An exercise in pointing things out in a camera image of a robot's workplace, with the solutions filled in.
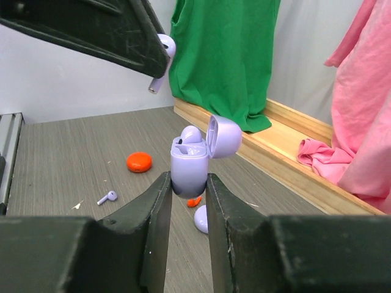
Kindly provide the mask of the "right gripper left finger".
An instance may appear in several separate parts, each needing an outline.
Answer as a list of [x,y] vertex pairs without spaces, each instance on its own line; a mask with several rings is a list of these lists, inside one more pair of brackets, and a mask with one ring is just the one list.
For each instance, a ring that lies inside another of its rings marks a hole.
[[169,172],[112,214],[1,217],[2,292],[162,292]]

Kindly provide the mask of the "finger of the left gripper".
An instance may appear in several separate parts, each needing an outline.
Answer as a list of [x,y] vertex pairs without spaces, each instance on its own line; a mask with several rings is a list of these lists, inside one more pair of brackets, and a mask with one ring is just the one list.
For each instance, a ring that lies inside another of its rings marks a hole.
[[140,0],[2,0],[1,24],[146,75],[164,32]]

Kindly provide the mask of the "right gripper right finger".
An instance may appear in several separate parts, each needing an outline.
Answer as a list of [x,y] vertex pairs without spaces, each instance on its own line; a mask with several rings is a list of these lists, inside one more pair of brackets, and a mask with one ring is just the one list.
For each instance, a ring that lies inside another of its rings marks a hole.
[[206,182],[215,292],[389,292],[390,217],[265,216]]

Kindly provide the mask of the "orange round charging case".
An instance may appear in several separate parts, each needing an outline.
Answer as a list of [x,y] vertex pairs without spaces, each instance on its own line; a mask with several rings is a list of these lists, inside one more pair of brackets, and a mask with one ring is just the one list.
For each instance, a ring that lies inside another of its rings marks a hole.
[[126,166],[133,173],[143,173],[151,169],[152,157],[144,152],[135,152],[126,159]]

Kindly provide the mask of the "lilac earbud charging case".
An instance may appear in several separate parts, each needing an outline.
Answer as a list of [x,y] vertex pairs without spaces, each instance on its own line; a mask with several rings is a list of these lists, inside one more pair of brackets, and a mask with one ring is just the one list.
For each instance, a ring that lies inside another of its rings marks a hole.
[[223,159],[239,150],[242,130],[234,121],[212,115],[201,143],[179,145],[179,138],[173,139],[170,149],[171,182],[173,192],[188,200],[203,194],[210,159]]

